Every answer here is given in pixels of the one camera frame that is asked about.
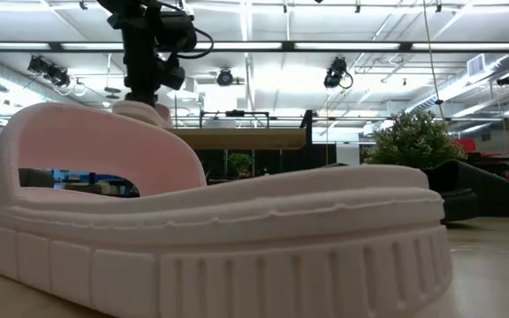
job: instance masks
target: black cable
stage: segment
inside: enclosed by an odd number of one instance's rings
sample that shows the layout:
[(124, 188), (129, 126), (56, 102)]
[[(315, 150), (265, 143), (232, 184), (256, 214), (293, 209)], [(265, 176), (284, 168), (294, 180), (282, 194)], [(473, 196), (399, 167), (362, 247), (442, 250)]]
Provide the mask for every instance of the black cable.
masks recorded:
[(353, 87), (353, 83), (354, 83), (353, 76), (349, 72), (346, 72), (346, 76), (348, 76), (349, 79), (351, 79), (351, 85), (349, 85), (348, 87), (344, 87), (343, 85), (341, 85), (341, 83), (339, 83), (339, 87), (341, 87), (343, 89), (349, 89), (349, 88)]
[(181, 59), (197, 59), (197, 58), (205, 57), (209, 53), (211, 53), (211, 51), (213, 50), (213, 47), (215, 46), (215, 41), (213, 41), (213, 38), (211, 37), (211, 35), (209, 35), (205, 31), (200, 30), (197, 27), (195, 27), (194, 30), (195, 30), (195, 32), (197, 32), (197, 33), (199, 33), (199, 34), (201, 34), (201, 35), (203, 35), (203, 36), (208, 38), (209, 42), (211, 43), (211, 45), (209, 46), (209, 49), (206, 49), (202, 53), (196, 54), (194, 56), (183, 56), (183, 55), (178, 54), (178, 55), (176, 55), (176, 57), (181, 58)]

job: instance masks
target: white slide sandal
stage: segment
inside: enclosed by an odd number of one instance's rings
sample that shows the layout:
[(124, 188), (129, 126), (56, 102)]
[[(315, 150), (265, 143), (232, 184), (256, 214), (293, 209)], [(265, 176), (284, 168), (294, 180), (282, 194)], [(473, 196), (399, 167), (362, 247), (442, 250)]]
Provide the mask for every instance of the white slide sandal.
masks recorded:
[[(18, 168), (96, 171), (141, 198), (21, 188)], [(419, 170), (306, 170), (205, 186), (159, 126), (44, 103), (0, 136), (0, 275), (118, 317), (411, 314), (452, 280)]]

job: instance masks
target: potted plant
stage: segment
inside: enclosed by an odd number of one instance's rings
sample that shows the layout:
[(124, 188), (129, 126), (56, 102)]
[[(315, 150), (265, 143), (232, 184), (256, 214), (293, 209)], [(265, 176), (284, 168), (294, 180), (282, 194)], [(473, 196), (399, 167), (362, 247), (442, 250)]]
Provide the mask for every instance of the potted plant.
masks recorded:
[(249, 178), (251, 173), (249, 168), (253, 164), (253, 158), (245, 154), (232, 154), (229, 156), (231, 166), (239, 173), (239, 178)]
[(466, 158), (462, 147), (449, 135), (446, 125), (434, 121), (431, 111), (401, 111), (394, 124), (373, 132), (376, 146), (368, 149), (365, 163), (432, 168), (451, 159)]

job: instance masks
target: wooden table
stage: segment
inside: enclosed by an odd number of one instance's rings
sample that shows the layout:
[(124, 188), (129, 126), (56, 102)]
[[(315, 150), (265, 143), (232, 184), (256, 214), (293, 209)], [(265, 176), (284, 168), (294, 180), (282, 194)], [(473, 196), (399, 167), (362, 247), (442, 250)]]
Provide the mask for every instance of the wooden table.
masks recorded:
[[(478, 218), (449, 230), (455, 278), (416, 318), (509, 317), (509, 218)], [(106, 317), (0, 277), (0, 318)]]

